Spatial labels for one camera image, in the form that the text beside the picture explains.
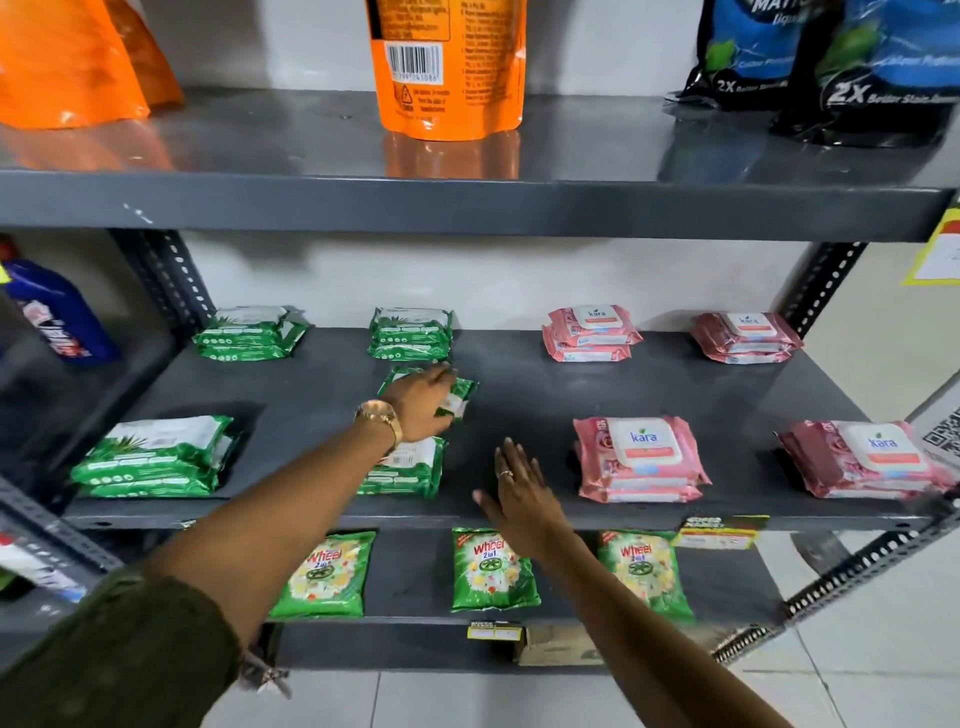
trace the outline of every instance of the right hand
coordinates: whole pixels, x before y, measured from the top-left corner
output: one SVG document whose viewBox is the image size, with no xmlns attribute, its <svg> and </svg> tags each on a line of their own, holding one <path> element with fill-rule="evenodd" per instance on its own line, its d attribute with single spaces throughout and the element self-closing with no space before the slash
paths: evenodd
<svg viewBox="0 0 960 728">
<path fill-rule="evenodd" d="M 437 417 L 437 408 L 456 383 L 457 374 L 449 364 L 435 364 L 390 382 L 380 399 L 394 408 L 403 442 L 417 443 L 450 427 L 453 417 Z"/>
<path fill-rule="evenodd" d="M 473 500 L 517 554 L 542 561 L 553 546 L 576 538 L 543 479 L 540 463 L 537 458 L 528 461 L 523 446 L 508 437 L 503 448 L 496 449 L 493 467 L 499 504 L 483 491 L 473 491 Z"/>
</svg>

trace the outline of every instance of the dark green sleeve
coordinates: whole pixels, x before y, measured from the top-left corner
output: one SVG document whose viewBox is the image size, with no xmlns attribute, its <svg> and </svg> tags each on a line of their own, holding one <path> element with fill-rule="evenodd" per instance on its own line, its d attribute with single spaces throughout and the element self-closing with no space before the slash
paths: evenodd
<svg viewBox="0 0 960 728">
<path fill-rule="evenodd" d="M 240 654 L 206 595 L 121 570 L 0 676 L 0 725 L 196 728 Z"/>
</svg>

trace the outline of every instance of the wristwatch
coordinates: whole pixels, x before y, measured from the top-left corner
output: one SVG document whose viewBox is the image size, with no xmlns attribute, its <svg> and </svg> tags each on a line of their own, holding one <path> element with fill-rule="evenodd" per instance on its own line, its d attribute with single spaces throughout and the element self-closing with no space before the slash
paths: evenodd
<svg viewBox="0 0 960 728">
<path fill-rule="evenodd" d="M 389 455 L 396 449 L 396 446 L 403 441 L 403 430 L 400 428 L 400 420 L 396 418 L 394 406 L 384 400 L 367 400 L 357 407 L 356 418 L 365 418 L 373 420 L 376 423 L 389 425 L 394 431 L 394 444 L 388 449 L 385 455 Z"/>
</svg>

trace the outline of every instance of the blue bottle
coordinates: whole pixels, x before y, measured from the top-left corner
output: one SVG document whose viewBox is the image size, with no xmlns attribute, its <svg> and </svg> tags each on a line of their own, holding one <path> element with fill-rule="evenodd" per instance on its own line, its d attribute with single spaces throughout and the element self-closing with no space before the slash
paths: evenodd
<svg viewBox="0 0 960 728">
<path fill-rule="evenodd" d="M 107 332 L 69 280 L 20 257 L 0 234 L 0 286 L 64 361 L 101 364 L 120 358 Z"/>
</svg>

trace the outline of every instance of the stack of pink wipes packs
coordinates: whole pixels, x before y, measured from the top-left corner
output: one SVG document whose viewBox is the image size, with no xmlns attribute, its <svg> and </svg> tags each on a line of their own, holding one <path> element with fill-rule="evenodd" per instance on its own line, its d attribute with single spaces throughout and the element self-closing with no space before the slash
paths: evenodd
<svg viewBox="0 0 960 728">
<path fill-rule="evenodd" d="M 574 420 L 580 495 L 601 503 L 679 502 L 710 481 L 690 425 L 679 417 Z"/>
<path fill-rule="evenodd" d="M 702 313 L 690 335 L 708 358 L 724 364 L 786 361 L 804 345 L 778 313 Z"/>
<path fill-rule="evenodd" d="M 805 420 L 779 437 L 816 497 L 903 499 L 952 488 L 954 478 L 929 461 L 912 435 L 901 421 Z"/>
<path fill-rule="evenodd" d="M 622 361 L 642 341 L 622 306 L 578 305 L 550 312 L 543 344 L 557 361 Z"/>
</svg>

